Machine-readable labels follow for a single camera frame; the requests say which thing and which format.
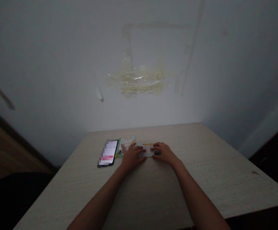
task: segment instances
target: hand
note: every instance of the hand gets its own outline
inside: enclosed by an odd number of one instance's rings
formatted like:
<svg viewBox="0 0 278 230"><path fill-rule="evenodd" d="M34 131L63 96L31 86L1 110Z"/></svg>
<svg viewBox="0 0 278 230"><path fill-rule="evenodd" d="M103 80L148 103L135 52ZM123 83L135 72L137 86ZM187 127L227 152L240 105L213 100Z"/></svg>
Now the hand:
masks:
<svg viewBox="0 0 278 230"><path fill-rule="evenodd" d="M154 147L151 150L160 151L160 155L152 155L152 158L161 160L171 166L179 161L178 157L171 151L170 147L163 142L157 142L153 145Z"/></svg>
<svg viewBox="0 0 278 230"><path fill-rule="evenodd" d="M147 157L143 157L140 159L138 158L139 153L145 152L145 149L143 149L143 146L137 146L133 148L135 144L136 143L132 143L129 146L128 150L126 150L125 146L121 144L124 156L120 167L126 170L126 172L130 172L135 167L143 163L147 158Z"/></svg>

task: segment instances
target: finger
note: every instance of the finger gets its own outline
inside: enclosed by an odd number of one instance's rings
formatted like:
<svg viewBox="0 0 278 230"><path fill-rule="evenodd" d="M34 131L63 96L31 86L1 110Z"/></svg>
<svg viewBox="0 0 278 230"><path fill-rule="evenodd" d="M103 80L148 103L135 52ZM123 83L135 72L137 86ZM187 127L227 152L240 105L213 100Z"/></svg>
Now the finger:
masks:
<svg viewBox="0 0 278 230"><path fill-rule="evenodd" d="M139 162L140 162L140 163L143 163L146 159L147 159L147 157L140 158L140 159L139 159Z"/></svg>
<svg viewBox="0 0 278 230"><path fill-rule="evenodd" d="M157 142L157 143L153 144L153 146L160 146L159 144L160 144L160 142Z"/></svg>
<svg viewBox="0 0 278 230"><path fill-rule="evenodd" d="M136 146L135 148L134 148L134 150L138 150L138 149L142 149L143 148L143 146Z"/></svg>
<svg viewBox="0 0 278 230"><path fill-rule="evenodd" d="M156 159L156 160L160 160L159 157L160 157L160 156L152 155L152 158L154 158L154 159Z"/></svg>
<svg viewBox="0 0 278 230"><path fill-rule="evenodd" d="M153 151L153 150L158 150L158 151L160 151L160 150L161 150L161 148L160 148L160 147L158 147L158 146L155 146L155 147L151 148L151 150L152 150L152 151Z"/></svg>
<svg viewBox="0 0 278 230"><path fill-rule="evenodd" d="M122 151L123 151L123 153L126 153L126 152L127 152L127 150L126 150L125 146L124 146L123 144L121 144L121 147L122 147Z"/></svg>
<svg viewBox="0 0 278 230"><path fill-rule="evenodd" d="M132 143L132 144L129 146L128 149L130 149L130 150L133 149L133 147L135 146L135 144L136 144L136 143Z"/></svg>
<svg viewBox="0 0 278 230"><path fill-rule="evenodd" d="M138 155L139 153L142 153L142 152L145 152L145 151L146 151L145 149L138 149L134 153Z"/></svg>

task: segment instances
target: phone screen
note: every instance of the phone screen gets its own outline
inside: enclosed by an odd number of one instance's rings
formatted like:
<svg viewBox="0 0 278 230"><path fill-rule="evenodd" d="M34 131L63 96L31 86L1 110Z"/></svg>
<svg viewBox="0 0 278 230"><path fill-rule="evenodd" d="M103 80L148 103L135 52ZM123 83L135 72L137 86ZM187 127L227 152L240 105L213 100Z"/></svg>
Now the phone screen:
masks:
<svg viewBox="0 0 278 230"><path fill-rule="evenodd" d="M98 167L106 167L114 162L118 140L107 141L98 161Z"/></svg>

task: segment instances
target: left hand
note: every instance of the left hand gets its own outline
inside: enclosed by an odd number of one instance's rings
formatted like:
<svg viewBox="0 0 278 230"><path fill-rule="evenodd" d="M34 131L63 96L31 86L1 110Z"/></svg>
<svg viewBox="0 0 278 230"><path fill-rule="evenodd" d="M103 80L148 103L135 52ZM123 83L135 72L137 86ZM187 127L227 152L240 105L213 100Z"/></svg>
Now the left hand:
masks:
<svg viewBox="0 0 278 230"><path fill-rule="evenodd" d="M123 168L126 172L130 172L135 167L143 163L147 157L138 158L139 153L145 152L145 149L143 149L143 146L136 146L134 148L136 143L132 143L129 146L129 149L126 150L125 146L122 144L122 150L123 150L123 160L120 165L121 168Z"/></svg>

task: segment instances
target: wooden door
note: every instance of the wooden door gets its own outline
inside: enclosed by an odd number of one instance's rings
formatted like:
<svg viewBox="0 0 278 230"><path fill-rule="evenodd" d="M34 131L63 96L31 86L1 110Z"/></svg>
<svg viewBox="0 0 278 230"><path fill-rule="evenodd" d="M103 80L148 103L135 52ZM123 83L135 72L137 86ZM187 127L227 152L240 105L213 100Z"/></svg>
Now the wooden door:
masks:
<svg viewBox="0 0 278 230"><path fill-rule="evenodd" d="M19 172L54 173L55 171L0 128L0 178Z"/></svg>

